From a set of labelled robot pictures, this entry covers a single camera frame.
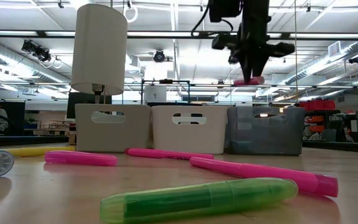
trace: highlighter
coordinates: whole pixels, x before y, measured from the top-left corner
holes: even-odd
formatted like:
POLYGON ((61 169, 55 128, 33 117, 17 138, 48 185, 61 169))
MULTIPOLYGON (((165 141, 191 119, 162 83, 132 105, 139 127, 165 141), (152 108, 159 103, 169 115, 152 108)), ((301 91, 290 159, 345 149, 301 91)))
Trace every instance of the highlighter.
POLYGON ((88 152, 50 151, 45 153, 45 162, 55 164, 115 166, 117 164, 117 158, 111 155, 88 152))
POLYGON ((218 171, 224 174, 236 175, 243 178, 275 177, 290 179, 298 184, 299 191, 331 197, 337 197, 338 195, 337 179, 334 177, 326 177, 321 174, 197 157, 192 157, 190 159, 190 164, 196 167, 218 171))
POLYGON ((13 156, 43 156, 48 151, 64 150, 74 151, 74 147, 23 147, 19 149, 4 149, 4 151, 10 152, 13 156))
POLYGON ((189 160, 191 157, 200 157, 206 159, 214 159, 213 155, 189 153, 189 152, 173 152, 158 149, 141 149, 141 148, 128 148, 125 153, 130 156, 149 157, 157 159, 182 159, 189 160))
POLYGON ((293 198, 292 180, 239 179, 112 195, 101 201, 105 223, 144 223, 243 212, 293 198))

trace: ceiling fixture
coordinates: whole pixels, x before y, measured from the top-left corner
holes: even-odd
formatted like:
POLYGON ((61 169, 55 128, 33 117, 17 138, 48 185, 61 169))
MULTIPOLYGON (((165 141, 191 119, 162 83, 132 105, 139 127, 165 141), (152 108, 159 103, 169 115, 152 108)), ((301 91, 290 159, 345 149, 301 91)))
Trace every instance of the ceiling fixture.
POLYGON ((153 57, 154 62, 163 62, 165 61, 165 54, 163 50, 157 50, 153 57))
MULTIPOLYGON (((295 38, 295 34, 290 34, 290 38, 295 38)), ((343 38, 353 39, 358 38, 358 34, 302 34, 297 33, 296 38, 343 38)))
POLYGON ((35 45, 31 40, 24 41, 22 50, 25 53, 32 54, 34 57, 37 57, 41 62, 49 62, 52 59, 49 49, 44 49, 41 46, 35 45))

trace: white cylinder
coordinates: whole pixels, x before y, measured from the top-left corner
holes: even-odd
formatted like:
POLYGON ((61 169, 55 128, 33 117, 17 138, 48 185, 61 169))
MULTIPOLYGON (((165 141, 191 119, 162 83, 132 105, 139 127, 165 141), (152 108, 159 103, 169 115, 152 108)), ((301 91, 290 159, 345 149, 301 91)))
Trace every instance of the white cylinder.
POLYGON ((106 95, 124 91, 127 20, 117 10, 86 4, 77 11, 71 87, 94 94, 92 84, 104 85, 106 95))

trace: storage bin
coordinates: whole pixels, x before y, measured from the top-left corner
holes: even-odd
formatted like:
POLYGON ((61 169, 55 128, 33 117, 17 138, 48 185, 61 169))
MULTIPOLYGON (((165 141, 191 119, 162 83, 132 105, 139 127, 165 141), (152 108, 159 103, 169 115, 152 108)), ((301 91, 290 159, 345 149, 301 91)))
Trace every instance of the storage bin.
POLYGON ((76 150, 124 152, 128 147, 146 148, 150 114, 151 108, 145 105, 76 104, 76 150))
POLYGON ((300 155, 305 109, 235 107, 227 111, 231 154, 300 155))
POLYGON ((335 102, 333 100, 313 100, 309 102, 301 102, 300 105, 307 111, 335 110, 335 102))
POLYGON ((222 106, 154 106, 154 148, 221 154, 226 115, 222 106))

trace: wooden table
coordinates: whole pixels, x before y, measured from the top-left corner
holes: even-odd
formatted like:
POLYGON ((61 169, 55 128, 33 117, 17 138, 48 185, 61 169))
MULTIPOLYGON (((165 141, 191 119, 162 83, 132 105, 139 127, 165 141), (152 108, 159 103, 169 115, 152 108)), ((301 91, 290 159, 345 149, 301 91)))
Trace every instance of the wooden table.
MULTIPOLYGON (((187 161, 117 154, 117 167, 45 164, 43 157, 17 158, 0 177, 0 224, 99 223, 99 202, 111 194, 234 179, 189 166, 187 161)), ((252 212, 172 223, 358 223, 358 152, 304 149, 300 157, 216 156, 335 175, 338 198, 299 195, 252 212)))

